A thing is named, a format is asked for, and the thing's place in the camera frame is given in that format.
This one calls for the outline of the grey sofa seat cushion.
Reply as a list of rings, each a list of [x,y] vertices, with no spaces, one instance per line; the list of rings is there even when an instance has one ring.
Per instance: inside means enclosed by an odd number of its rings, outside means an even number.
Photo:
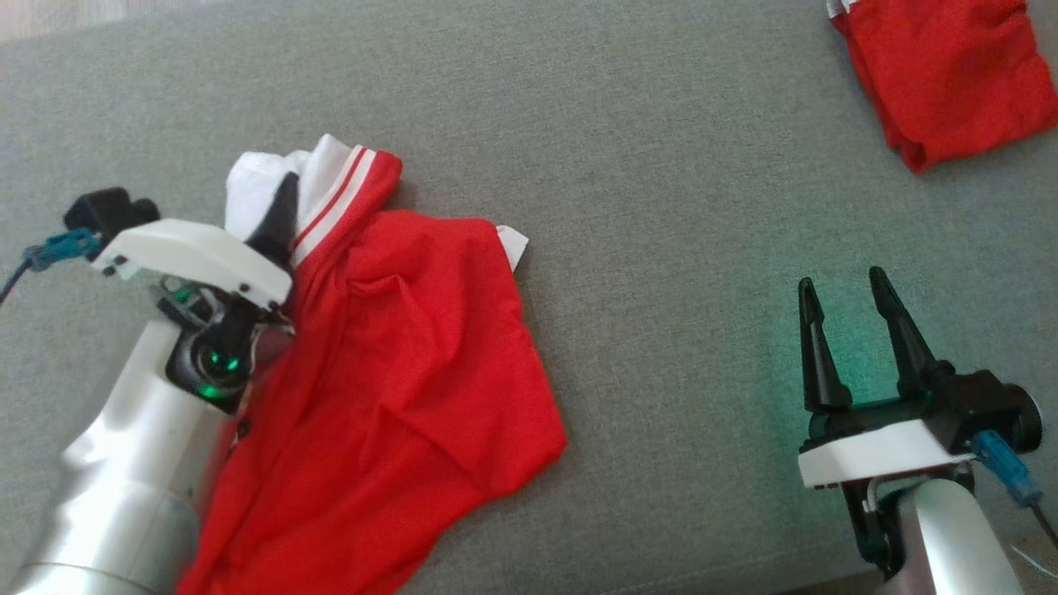
[[[1058,131],[917,176],[824,0],[245,0],[0,44],[0,282],[83,193],[222,219],[248,150],[397,155],[394,204],[529,238],[570,443],[402,595],[761,595],[863,571],[808,490],[798,280],[854,397],[896,369],[868,270],[938,358],[1026,387],[1058,522]]]

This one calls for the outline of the red jersey white striped collar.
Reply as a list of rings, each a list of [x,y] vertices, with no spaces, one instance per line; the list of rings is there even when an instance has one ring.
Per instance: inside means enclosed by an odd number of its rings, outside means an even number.
[[[175,595],[394,595],[462,517],[562,455],[514,275],[528,238],[389,208],[401,170],[334,136],[231,166],[240,238],[299,177],[294,337],[250,387]]]

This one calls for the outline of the red shorts white side stripe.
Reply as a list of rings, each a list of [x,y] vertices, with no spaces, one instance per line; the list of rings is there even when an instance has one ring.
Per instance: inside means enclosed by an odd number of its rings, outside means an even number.
[[[920,174],[1058,127],[1027,0],[825,0],[884,142]]]

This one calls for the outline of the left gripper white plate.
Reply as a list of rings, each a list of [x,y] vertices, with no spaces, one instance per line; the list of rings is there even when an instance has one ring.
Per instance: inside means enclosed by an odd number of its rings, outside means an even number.
[[[282,307],[293,289],[286,267],[296,238],[298,182],[298,174],[286,173],[247,242],[221,227],[162,219],[128,227],[91,262],[107,276],[160,276],[156,309],[175,333],[161,369],[175,387],[220,411],[241,405],[264,328],[291,331]]]

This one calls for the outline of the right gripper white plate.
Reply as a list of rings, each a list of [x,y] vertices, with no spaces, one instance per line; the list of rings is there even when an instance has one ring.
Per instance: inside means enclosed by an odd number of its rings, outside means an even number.
[[[934,357],[884,268],[869,271],[884,318],[902,399],[922,400],[934,381],[955,372]],[[810,278],[798,282],[798,328],[804,409],[851,405],[823,329],[825,315]],[[950,455],[923,421],[893,421],[865,432],[805,445],[798,455],[805,487],[843,497],[862,561],[884,579],[975,579],[978,501],[974,459]]]

